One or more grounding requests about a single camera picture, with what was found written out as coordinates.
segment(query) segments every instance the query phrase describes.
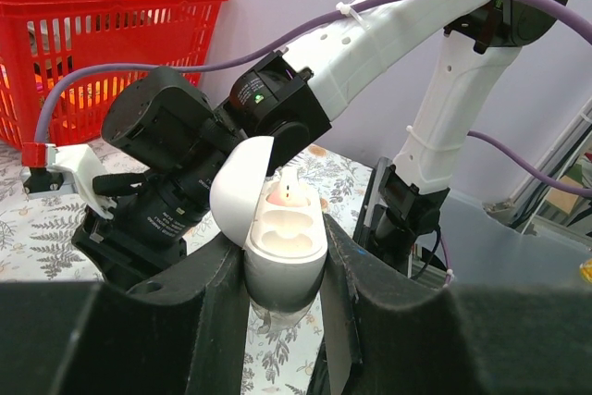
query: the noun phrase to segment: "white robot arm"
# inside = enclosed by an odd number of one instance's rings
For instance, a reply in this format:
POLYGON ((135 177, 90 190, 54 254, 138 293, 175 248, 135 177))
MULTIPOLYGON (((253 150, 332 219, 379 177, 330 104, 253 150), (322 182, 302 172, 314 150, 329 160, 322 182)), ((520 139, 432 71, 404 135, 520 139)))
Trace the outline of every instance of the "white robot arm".
MULTIPOLYGON (((284 59, 297 71, 313 71, 308 84, 333 121, 391 65, 488 1, 406 0, 380 6, 359 15, 359 22, 334 22, 297 39, 288 45, 284 59)), ((480 55, 474 45, 474 40, 456 32, 443 39, 421 110, 395 157, 398 174, 422 194, 448 187, 468 130, 495 82, 520 52, 489 48, 480 55)))

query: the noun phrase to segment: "floral tablecloth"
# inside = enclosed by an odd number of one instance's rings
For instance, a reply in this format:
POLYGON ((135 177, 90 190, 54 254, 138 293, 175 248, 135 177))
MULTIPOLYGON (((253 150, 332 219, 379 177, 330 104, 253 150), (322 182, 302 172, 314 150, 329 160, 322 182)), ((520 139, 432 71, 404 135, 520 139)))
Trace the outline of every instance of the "floral tablecloth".
MULTIPOLYGON (((112 173, 145 169, 104 142, 91 146, 112 173)), ((301 179, 318 189, 323 210, 352 234, 370 168, 316 145, 290 164, 298 167, 301 179)), ((69 195, 29 201, 19 181, 21 169, 19 152, 0 142, 0 280, 101 279, 94 265, 70 243, 82 220, 82 200, 69 195)), ((218 231, 208 215, 186 237, 188 250, 200 248, 218 231)), ((317 296, 297 326, 266 335, 257 333, 263 323, 251 310, 241 395, 306 393, 323 336, 320 309, 317 296)))

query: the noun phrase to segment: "white wall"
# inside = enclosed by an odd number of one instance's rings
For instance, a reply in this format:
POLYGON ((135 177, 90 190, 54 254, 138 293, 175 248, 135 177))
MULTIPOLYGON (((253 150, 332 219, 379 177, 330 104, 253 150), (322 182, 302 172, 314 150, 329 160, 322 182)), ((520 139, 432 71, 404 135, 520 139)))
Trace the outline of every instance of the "white wall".
MULTIPOLYGON (((230 0, 222 9, 209 61, 243 56, 301 22, 351 0, 230 0)), ((589 0, 570 7, 592 20, 589 0)), ((429 39, 370 85, 320 143, 373 166, 401 148, 438 56, 439 36, 429 39)), ((592 95, 592 48, 562 24, 525 48, 491 94, 474 129, 510 145, 535 163, 592 95)), ((204 76, 202 88, 222 101, 245 68, 204 76)), ((462 151, 452 187, 478 199, 505 199, 524 178, 511 161, 479 141, 462 151)))

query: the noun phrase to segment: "red plastic basket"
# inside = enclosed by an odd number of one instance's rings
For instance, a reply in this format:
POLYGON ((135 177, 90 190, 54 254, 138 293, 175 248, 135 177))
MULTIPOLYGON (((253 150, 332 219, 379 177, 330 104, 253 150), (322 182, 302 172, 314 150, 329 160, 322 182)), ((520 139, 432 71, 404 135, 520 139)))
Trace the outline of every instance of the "red plastic basket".
MULTIPOLYGON (((44 98, 75 69, 113 62, 201 65, 223 1, 0 0, 0 139, 19 149, 32 141, 44 98)), ((109 73, 74 84, 55 109, 50 141, 97 137, 113 99, 144 75, 109 73)))

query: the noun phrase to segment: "cable tie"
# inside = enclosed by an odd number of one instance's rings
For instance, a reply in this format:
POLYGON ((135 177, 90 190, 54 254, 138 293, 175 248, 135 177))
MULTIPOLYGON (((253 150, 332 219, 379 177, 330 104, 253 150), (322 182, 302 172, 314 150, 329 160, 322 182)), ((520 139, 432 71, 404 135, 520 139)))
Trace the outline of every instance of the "cable tie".
POLYGON ((460 150, 463 145, 461 143, 457 144, 457 145, 451 145, 449 147, 436 147, 434 145, 431 145, 429 143, 427 143, 426 141, 424 141, 413 129, 413 126, 408 125, 407 126, 407 132, 409 134, 411 134, 413 136, 413 138, 418 141, 419 143, 421 143, 425 148, 427 148, 428 150, 431 150, 432 152, 437 152, 437 153, 443 153, 443 152, 452 152, 454 150, 460 150))
POLYGON ((590 118, 588 115, 585 115, 584 112, 580 112, 580 117, 588 124, 592 124, 592 118, 590 118))
POLYGON ((339 2, 336 6, 336 9, 343 15, 348 18, 354 19, 356 22, 360 24, 360 26, 364 29, 366 33, 370 36, 372 43, 376 49, 376 53, 378 54, 378 61, 380 62, 380 66, 382 67, 382 72, 384 73, 389 69, 389 64, 385 61, 382 56, 381 46, 376 38, 372 27, 368 24, 366 20, 360 16, 355 9, 353 9, 352 4, 344 4, 343 2, 339 2))
POLYGON ((446 289, 452 283, 452 281, 454 281, 454 279, 456 278, 456 276, 454 275, 454 272, 452 271, 451 268, 449 268, 448 270, 446 270, 446 277, 450 277, 450 280, 448 280, 448 282, 446 282, 442 286, 442 289, 446 289))

